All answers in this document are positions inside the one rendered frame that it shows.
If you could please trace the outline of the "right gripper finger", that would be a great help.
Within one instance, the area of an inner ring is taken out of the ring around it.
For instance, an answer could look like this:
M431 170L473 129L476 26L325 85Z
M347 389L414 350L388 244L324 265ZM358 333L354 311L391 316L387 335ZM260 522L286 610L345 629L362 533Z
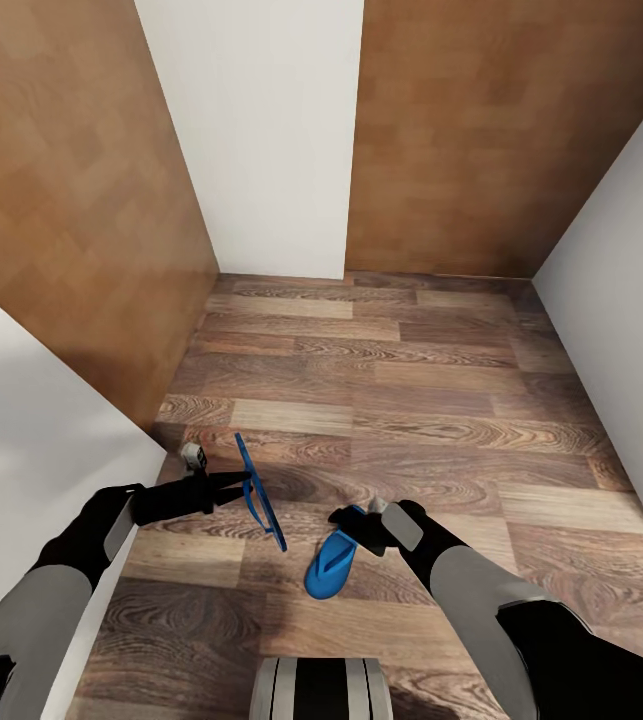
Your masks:
M345 510L347 510L347 507L345 509L336 509L336 511L334 511L332 515L328 517L328 521L330 523L337 523L338 525L341 524L339 522L341 522L341 518L343 518L343 512L345 512Z

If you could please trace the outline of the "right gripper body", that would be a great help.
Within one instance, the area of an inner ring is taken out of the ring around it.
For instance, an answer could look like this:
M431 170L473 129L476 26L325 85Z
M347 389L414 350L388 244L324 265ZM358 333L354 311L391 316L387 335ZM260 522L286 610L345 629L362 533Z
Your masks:
M339 522L341 524L338 527L339 531L358 542L362 547L365 547L374 555L378 555L378 557L383 557L386 546L377 546L373 542L373 538L369 536L369 520L373 518L373 515L366 515L357 506L350 505L343 512L343 518L341 518L341 522Z

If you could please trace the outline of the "sandal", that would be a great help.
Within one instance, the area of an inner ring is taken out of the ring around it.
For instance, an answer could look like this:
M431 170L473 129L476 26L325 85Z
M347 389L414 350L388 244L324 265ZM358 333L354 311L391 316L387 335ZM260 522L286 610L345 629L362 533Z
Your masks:
M339 531L330 535L306 575L306 591L314 599L330 599L346 584L358 542Z
M235 436L236 443L238 444L238 449L240 449L242 459L245 463L244 471L249 471L252 474L252 479L246 479L241 483L244 491L244 497L246 498L246 503L248 504L248 509L250 510L250 513L252 513L252 515L258 520L258 523L262 525L261 519L258 517L258 514L254 509L250 497L251 488L254 486L256 493L258 494L258 499L260 499L260 503L262 504L264 513L266 514L266 519L270 524L270 528L264 529L264 531L266 533L272 532L274 534L274 537L276 538L276 541L278 542L278 545L280 546L280 549L282 551L287 551L287 543L285 542L285 537L283 536L282 530L280 529L280 524L276 519L272 506L270 505L270 500L267 498L266 492L264 491L264 488L260 483L260 478L257 476L254 465L252 465L252 460L248 455L248 451L246 451L246 446L244 445L244 441L242 441L242 436L240 435L240 433L236 433Z

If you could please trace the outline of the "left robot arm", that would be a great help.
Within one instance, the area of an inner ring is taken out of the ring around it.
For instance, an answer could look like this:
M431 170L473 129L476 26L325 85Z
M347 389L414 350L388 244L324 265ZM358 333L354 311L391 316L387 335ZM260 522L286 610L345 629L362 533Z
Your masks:
M206 475L201 445L180 454L182 479L100 489L0 601L0 720L40 720L56 675L103 572L134 525L174 519L244 497L249 471Z

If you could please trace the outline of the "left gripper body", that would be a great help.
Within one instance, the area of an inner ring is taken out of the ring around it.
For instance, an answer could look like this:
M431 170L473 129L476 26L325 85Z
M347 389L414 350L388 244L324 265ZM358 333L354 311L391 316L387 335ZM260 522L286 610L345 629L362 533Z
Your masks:
M206 497L206 475L204 468L194 469L194 477L178 479L164 483L159 488L159 508L161 518L174 519L203 511L205 515L214 513L213 499Z

